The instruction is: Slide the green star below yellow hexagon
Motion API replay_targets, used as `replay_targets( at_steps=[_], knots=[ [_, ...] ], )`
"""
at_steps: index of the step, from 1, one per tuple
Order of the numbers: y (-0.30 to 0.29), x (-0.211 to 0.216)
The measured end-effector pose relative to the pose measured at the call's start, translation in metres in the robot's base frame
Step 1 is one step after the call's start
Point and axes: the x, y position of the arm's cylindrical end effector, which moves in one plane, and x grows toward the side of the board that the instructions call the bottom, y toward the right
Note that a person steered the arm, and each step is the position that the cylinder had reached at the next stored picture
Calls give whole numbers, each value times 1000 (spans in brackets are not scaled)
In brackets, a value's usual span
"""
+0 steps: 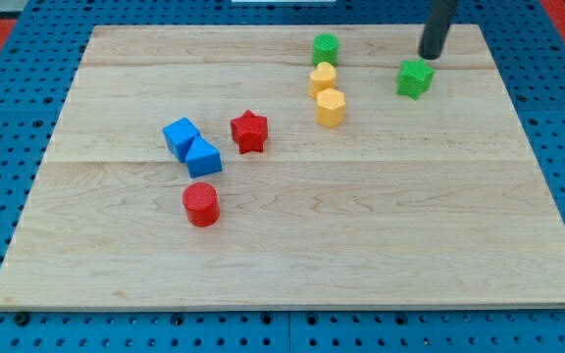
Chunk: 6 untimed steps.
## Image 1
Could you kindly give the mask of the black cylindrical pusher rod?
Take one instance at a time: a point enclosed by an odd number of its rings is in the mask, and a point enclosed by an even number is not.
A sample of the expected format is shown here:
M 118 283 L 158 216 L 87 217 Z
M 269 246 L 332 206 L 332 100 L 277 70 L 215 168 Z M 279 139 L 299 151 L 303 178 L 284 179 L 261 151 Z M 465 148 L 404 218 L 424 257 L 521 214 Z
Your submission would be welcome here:
M 433 0 L 418 47 L 418 55 L 425 60 L 438 59 L 452 24 L 458 0 Z

